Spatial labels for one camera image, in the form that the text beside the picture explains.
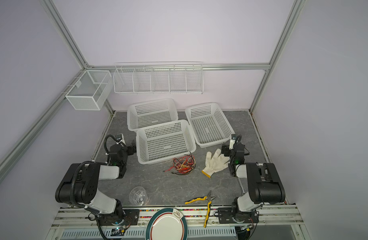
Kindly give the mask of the back left white basket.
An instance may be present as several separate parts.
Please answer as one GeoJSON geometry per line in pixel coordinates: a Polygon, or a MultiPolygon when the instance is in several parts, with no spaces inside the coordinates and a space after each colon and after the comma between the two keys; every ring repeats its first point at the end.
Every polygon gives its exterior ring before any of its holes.
{"type": "Polygon", "coordinates": [[[127,109],[127,126],[133,132],[178,119],[178,111],[171,98],[136,103],[129,105],[127,109]]]}

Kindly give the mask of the white work glove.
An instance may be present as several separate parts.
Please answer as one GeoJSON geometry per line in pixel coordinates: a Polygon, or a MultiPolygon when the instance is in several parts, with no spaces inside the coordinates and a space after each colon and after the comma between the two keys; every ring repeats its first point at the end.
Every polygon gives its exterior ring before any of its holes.
{"type": "Polygon", "coordinates": [[[211,178],[214,173],[228,168],[229,161],[230,158],[222,154],[221,149],[217,149],[214,154],[207,152],[205,159],[206,166],[202,170],[202,173],[208,178],[211,178]]]}

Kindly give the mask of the white mesh wall box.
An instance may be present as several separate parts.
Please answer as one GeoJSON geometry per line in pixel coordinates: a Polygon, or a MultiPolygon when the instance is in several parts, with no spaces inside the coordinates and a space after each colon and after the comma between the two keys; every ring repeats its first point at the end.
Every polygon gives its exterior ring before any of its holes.
{"type": "Polygon", "coordinates": [[[99,111],[113,89],[110,71],[86,70],[66,93],[75,110],[99,111]]]}

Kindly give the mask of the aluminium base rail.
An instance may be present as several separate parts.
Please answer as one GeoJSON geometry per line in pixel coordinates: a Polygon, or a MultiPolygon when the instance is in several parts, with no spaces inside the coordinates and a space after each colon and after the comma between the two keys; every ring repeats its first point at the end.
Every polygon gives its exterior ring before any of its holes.
{"type": "Polygon", "coordinates": [[[236,220],[227,206],[126,208],[121,225],[97,224],[83,209],[61,208],[47,235],[48,240],[190,240],[199,238],[240,239],[241,234],[261,233],[259,227],[289,226],[291,237],[310,236],[295,205],[258,208],[247,220],[236,220]]]}

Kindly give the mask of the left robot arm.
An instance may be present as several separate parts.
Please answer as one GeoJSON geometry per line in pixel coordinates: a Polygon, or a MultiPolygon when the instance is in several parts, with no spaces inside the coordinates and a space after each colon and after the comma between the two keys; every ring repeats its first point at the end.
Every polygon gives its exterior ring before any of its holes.
{"type": "Polygon", "coordinates": [[[107,160],[104,163],[85,161],[71,164],[55,192],[58,203],[84,209],[99,226],[136,225],[139,212],[124,210],[120,200],[110,198],[98,190],[100,180],[116,180],[125,176],[128,157],[137,152],[136,141],[127,146],[124,135],[105,136],[103,146],[107,160]]]}

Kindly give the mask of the clear plastic cup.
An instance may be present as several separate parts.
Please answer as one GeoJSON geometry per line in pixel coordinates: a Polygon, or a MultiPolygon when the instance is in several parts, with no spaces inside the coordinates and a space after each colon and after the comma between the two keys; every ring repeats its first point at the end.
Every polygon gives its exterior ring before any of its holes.
{"type": "Polygon", "coordinates": [[[143,187],[135,187],[129,194],[129,201],[134,206],[146,206],[149,202],[147,191],[143,187]]]}

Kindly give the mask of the front middle white basket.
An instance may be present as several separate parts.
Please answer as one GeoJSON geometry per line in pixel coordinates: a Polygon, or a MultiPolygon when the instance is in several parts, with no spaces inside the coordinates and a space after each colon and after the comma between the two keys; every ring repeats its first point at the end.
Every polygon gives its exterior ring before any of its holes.
{"type": "Polygon", "coordinates": [[[151,165],[192,154],[196,141],[186,120],[140,128],[136,132],[137,158],[141,165],[151,165]]]}

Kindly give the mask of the white basket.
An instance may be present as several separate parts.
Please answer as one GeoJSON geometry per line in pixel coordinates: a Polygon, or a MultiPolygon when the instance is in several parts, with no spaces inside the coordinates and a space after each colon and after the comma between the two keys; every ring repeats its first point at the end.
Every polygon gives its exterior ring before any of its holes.
{"type": "Polygon", "coordinates": [[[127,126],[133,132],[178,119],[178,111],[171,98],[136,103],[129,105],[127,109],[127,126]]]}
{"type": "Polygon", "coordinates": [[[186,120],[140,128],[136,132],[137,158],[141,165],[151,165],[192,154],[196,141],[186,120]]]}
{"type": "Polygon", "coordinates": [[[221,145],[235,134],[231,124],[217,103],[205,103],[185,109],[186,117],[201,148],[221,145]]]}

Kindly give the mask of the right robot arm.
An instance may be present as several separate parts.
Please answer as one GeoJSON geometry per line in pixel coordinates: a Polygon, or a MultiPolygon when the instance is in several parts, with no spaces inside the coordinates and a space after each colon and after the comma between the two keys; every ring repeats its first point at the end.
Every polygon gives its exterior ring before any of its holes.
{"type": "Polygon", "coordinates": [[[256,224],[259,222],[258,208],[265,204],[285,202],[285,190],[273,163],[246,163],[246,147],[242,136],[232,134],[230,143],[222,145],[222,154],[229,157],[231,176],[247,180],[248,190],[235,198],[229,208],[218,208],[215,215],[221,224],[256,224]]]}

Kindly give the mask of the white green rimmed plate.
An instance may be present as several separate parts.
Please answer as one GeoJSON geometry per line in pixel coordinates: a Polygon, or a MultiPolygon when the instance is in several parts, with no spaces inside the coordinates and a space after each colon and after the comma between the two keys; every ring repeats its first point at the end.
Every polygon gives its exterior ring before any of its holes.
{"type": "Polygon", "coordinates": [[[145,240],[187,240],[188,224],[181,211],[164,208],[149,220],[145,240]]]}

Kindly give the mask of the right white basket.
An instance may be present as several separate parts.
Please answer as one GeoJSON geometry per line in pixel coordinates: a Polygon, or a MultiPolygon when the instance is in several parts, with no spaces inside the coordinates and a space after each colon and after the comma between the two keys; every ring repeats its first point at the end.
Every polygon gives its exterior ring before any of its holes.
{"type": "Polygon", "coordinates": [[[235,134],[231,124],[217,103],[205,103],[185,109],[186,117],[201,148],[221,145],[235,134]]]}

